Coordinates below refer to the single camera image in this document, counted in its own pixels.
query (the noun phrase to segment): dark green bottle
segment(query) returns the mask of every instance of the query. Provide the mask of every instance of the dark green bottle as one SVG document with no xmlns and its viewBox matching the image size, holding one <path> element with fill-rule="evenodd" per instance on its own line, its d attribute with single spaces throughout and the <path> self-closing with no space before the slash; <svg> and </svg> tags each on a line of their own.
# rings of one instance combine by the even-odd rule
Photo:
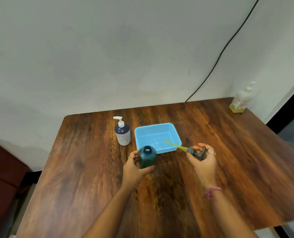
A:
<svg viewBox="0 0 294 238">
<path fill-rule="evenodd" d="M 138 151 L 139 155 L 139 168 L 143 169 L 149 166 L 153 166 L 156 163 L 157 151 L 154 147 L 143 146 Z"/>
</svg>

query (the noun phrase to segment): bracelet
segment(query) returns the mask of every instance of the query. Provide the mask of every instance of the bracelet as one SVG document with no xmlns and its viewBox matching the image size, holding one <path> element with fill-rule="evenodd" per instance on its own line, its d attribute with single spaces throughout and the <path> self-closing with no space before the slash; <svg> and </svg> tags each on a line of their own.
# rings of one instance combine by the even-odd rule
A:
<svg viewBox="0 0 294 238">
<path fill-rule="evenodd" d="M 211 199 L 212 199 L 212 192 L 215 191 L 215 190 L 222 190 L 222 189 L 221 189 L 220 187 L 211 187 L 211 188 L 208 188 L 208 189 L 204 192 L 203 196 L 204 196 L 205 198 L 207 198 L 208 200 L 211 200 Z"/>
</svg>

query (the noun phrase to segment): wooden table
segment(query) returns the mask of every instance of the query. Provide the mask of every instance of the wooden table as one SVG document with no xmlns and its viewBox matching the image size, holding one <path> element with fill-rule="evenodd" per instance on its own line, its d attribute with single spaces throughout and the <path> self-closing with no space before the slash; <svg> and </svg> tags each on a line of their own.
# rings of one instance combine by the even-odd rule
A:
<svg viewBox="0 0 294 238">
<path fill-rule="evenodd" d="M 173 123 L 184 146 L 211 144 L 218 185 L 252 229 L 294 220 L 294 151 L 231 98 L 66 116 L 17 237 L 81 237 L 121 186 L 136 127 Z M 113 116 L 131 127 L 120 146 Z M 209 201 L 181 150 L 158 155 L 133 192 L 118 237 L 221 237 Z"/>
</svg>

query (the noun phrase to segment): hand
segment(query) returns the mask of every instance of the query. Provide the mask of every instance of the hand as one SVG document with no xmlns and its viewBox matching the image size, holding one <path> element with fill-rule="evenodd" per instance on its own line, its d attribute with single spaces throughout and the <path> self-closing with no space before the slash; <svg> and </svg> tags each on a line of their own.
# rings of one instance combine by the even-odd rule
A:
<svg viewBox="0 0 294 238">
<path fill-rule="evenodd" d="M 198 146 L 193 146 L 192 148 L 200 152 L 203 147 L 207 149 L 205 160 L 200 161 L 189 152 L 187 152 L 187 157 L 201 184 L 205 189 L 208 189 L 217 186 L 215 179 L 217 160 L 215 159 L 214 149 L 208 144 L 198 143 Z"/>
<path fill-rule="evenodd" d="M 156 166 L 149 166 L 144 169 L 139 169 L 135 163 L 138 161 L 138 150 L 130 153 L 132 158 L 129 158 L 123 167 L 123 180 L 122 188 L 125 188 L 129 192 L 133 192 L 134 189 L 141 183 L 143 178 L 154 171 Z"/>
</svg>

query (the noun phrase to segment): black cable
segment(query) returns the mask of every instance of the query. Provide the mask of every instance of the black cable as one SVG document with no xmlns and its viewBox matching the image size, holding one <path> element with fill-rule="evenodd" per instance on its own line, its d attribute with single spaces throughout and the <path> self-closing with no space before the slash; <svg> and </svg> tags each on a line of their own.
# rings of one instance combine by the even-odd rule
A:
<svg viewBox="0 0 294 238">
<path fill-rule="evenodd" d="M 258 1 L 259 1 L 259 0 L 256 0 L 254 6 L 252 7 L 252 9 L 251 9 L 251 11 L 250 11 L 250 13 L 249 13 L 248 16 L 246 17 L 246 19 L 244 20 L 244 22 L 242 23 L 242 25 L 240 26 L 240 28 L 236 31 L 236 33 L 231 37 L 231 39 L 228 41 L 228 43 L 224 46 L 222 52 L 220 53 L 220 55 L 219 55 L 217 61 L 216 61 L 215 64 L 214 64 L 214 66 L 213 66 L 211 72 L 210 72 L 209 75 L 205 78 L 205 80 L 202 82 L 202 84 L 199 86 L 199 88 L 201 88 L 201 86 L 205 83 L 205 81 L 208 79 L 208 77 L 210 76 L 210 74 L 211 74 L 212 71 L 214 70 L 214 68 L 215 68 L 215 66 L 217 65 L 217 63 L 218 63 L 218 61 L 219 61 L 219 59 L 220 59 L 222 53 L 224 52 L 225 48 L 229 45 L 229 43 L 232 41 L 232 39 L 238 34 L 238 32 L 239 32 L 239 31 L 241 30 L 241 28 L 243 27 L 243 25 L 246 23 L 247 19 L 248 19 L 249 16 L 251 15 L 251 13 L 252 13 L 253 9 L 255 8 L 256 4 L 258 3 Z M 191 96 L 190 96 L 185 102 L 187 102 L 187 101 L 188 101 L 188 100 L 189 100 L 189 99 L 190 99 L 190 98 L 191 98 L 191 97 L 192 97 L 192 96 L 193 96 L 193 95 L 199 90 L 199 88 L 197 88 L 197 90 L 194 91 L 194 93 L 191 94 Z"/>
</svg>

